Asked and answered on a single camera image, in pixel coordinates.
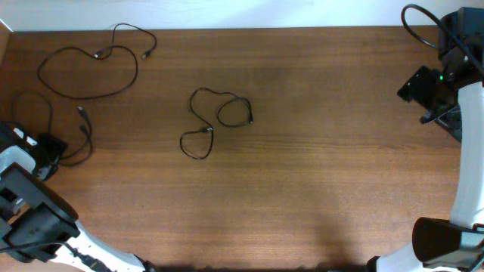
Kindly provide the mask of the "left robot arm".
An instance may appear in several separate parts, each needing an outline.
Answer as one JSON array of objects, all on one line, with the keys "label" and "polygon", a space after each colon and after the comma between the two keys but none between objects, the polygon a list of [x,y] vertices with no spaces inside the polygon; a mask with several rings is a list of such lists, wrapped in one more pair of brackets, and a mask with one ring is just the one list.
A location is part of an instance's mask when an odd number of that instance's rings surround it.
[{"label": "left robot arm", "polygon": [[73,207],[43,181],[56,170],[37,142],[1,123],[1,251],[23,263],[51,261],[82,271],[154,271],[149,261],[110,247],[80,224]]}]

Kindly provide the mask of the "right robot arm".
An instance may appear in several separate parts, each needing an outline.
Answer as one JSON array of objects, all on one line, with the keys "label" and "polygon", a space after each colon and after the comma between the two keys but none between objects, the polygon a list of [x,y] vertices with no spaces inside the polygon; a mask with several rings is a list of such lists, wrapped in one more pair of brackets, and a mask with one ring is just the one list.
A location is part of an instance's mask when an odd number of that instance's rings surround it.
[{"label": "right robot arm", "polygon": [[421,124],[435,122],[461,144],[458,188],[448,220],[418,218],[411,242],[375,256],[366,271],[477,271],[483,268],[483,10],[462,7],[437,18],[416,4],[439,29],[433,46],[441,70],[422,66],[398,91],[427,110]]}]

